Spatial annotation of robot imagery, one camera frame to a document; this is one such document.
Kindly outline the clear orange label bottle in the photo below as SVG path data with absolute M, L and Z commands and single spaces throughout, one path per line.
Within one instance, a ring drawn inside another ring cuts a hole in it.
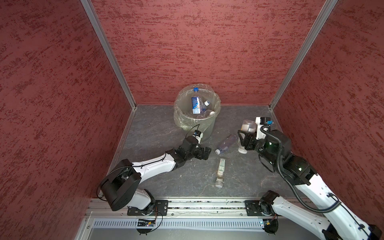
M 256 131 L 257 124 L 255 121 L 252 120 L 243 120 L 242 126 L 241 126 L 241 133 L 238 134 L 239 140 L 238 140 L 238 152 L 241 154 L 247 154 L 247 150 L 245 147 L 242 146 L 241 144 L 241 138 L 245 137 L 244 133 L 254 133 Z

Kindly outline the clear purple tinted bottle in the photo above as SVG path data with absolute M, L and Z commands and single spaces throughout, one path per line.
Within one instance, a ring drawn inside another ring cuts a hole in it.
M 236 143 L 236 141 L 237 141 L 237 137 L 235 135 L 229 135 L 219 143 L 219 145 L 215 149 L 215 153 L 217 155 L 220 155 L 226 152 L 233 144 Z

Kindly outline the green white label bottle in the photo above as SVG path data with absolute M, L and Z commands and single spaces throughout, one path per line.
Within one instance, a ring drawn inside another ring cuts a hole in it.
M 217 170 L 217 178 L 215 182 L 215 186 L 217 188 L 223 188 L 224 186 L 224 173 L 225 173 L 225 165 L 226 165 L 226 160 L 221 158 L 219 161 L 219 166 Z

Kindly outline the white red Wahaha bottle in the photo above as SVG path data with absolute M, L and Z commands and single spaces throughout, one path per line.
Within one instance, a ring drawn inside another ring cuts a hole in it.
M 214 111 L 212 111 L 212 110 L 206 110 L 206 111 L 204 111 L 203 117 L 204 117 L 204 118 L 208 118 L 208 117 L 210 117 L 210 116 L 213 116 L 214 114 L 215 114 Z

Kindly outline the blue cap artesian bottle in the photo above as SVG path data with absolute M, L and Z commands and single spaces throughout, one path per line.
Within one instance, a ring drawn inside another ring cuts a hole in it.
M 203 112 L 203 101 L 199 88 L 193 89 L 192 101 L 192 114 L 200 115 Z

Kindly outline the blue Pocari label bottle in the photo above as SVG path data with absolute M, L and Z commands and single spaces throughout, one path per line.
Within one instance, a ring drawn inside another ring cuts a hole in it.
M 209 108 L 210 104 L 211 103 L 208 100 L 204 101 L 202 103 L 203 111 L 206 111 Z

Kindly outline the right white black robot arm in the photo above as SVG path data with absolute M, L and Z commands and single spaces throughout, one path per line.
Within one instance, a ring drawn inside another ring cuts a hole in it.
M 265 216 L 282 216 L 310 231 L 320 240 L 379 240 L 383 232 L 361 220 L 326 185 L 314 167 L 292 153 L 292 141 L 269 125 L 256 133 L 238 131 L 242 147 L 256 151 L 278 173 L 302 205 L 298 207 L 278 193 L 268 191 L 259 201 Z

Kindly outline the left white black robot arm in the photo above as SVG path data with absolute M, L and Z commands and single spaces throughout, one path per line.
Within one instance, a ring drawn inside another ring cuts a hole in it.
M 177 149 L 142 162 L 120 161 L 101 181 L 99 188 L 112 211 L 132 207 L 149 215 L 156 207 L 156 200 L 148 190 L 140 190 L 140 183 L 157 175 L 175 171 L 192 159 L 207 160 L 211 148 L 202 147 L 197 138 L 189 136 Z

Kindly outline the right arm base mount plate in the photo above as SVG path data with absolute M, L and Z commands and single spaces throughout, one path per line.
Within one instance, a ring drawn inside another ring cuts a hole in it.
M 248 217 L 269 217 L 271 214 L 265 214 L 262 212 L 260 201 L 257 200 L 245 200 L 245 210 Z

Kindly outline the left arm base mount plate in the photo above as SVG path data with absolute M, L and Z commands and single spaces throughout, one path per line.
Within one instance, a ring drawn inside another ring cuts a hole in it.
M 155 200 L 154 207 L 151 211 L 140 210 L 135 207 L 128 207 L 128 216 L 143 216 L 143 217 L 155 217 L 155 216 L 166 216 L 168 211 L 168 200 Z

